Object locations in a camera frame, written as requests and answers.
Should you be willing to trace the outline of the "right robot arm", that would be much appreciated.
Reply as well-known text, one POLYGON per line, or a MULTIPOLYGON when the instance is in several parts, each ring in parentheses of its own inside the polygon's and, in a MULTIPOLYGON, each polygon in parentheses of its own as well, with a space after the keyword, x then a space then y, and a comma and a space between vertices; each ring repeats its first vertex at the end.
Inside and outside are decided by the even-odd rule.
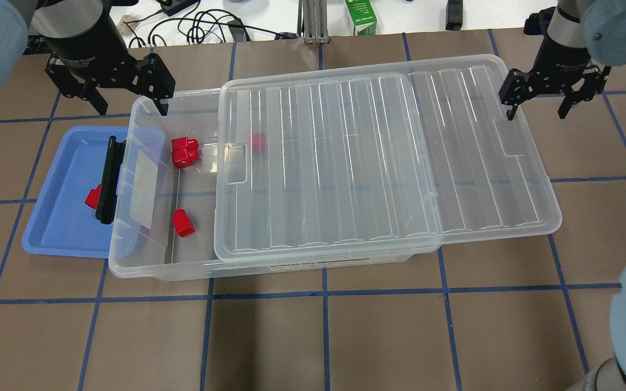
MULTIPOLYGON (((537 96, 562 94, 559 118, 604 92, 613 67, 626 65, 626 1, 559 1, 531 14, 524 34, 541 35, 532 69, 511 69, 498 92, 506 118, 537 96)), ((609 331, 614 355, 571 390, 626 390, 626 266, 611 299, 609 331)))

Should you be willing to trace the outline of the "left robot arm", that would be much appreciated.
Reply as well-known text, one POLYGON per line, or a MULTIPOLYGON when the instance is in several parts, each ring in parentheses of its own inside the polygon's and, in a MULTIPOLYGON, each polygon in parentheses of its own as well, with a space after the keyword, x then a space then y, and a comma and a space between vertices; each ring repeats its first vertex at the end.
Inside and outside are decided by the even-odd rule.
POLYGON ((135 59, 112 21, 112 7, 134 1, 0 1, 0 86, 24 54, 35 30, 50 49, 45 72, 60 94, 89 102, 100 115, 99 89, 124 89, 151 100, 166 116, 176 80, 158 54, 135 59))

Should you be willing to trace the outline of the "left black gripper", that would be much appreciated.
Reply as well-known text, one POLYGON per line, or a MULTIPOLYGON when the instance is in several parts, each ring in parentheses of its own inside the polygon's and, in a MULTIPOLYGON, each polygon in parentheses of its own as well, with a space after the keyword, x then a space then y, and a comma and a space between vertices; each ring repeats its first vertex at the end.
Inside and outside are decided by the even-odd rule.
POLYGON ((167 116, 176 91, 176 80, 157 53, 133 57, 112 22, 96 22, 73 37, 45 37, 52 50, 45 72, 66 97, 79 97, 101 116, 108 102, 97 87, 125 89, 153 101, 161 116, 167 116))

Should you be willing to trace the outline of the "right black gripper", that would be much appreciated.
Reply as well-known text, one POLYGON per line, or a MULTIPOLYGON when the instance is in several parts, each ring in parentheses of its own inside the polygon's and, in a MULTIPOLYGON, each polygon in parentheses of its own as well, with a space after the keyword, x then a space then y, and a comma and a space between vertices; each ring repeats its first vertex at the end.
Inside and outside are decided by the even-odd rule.
POLYGON ((544 94, 564 94, 558 116, 565 119, 572 107, 604 91, 612 67, 599 67, 591 60, 585 48, 566 48, 554 41, 543 41, 532 69, 510 69, 499 89, 499 101, 509 107, 507 120, 514 120, 522 103, 544 94))

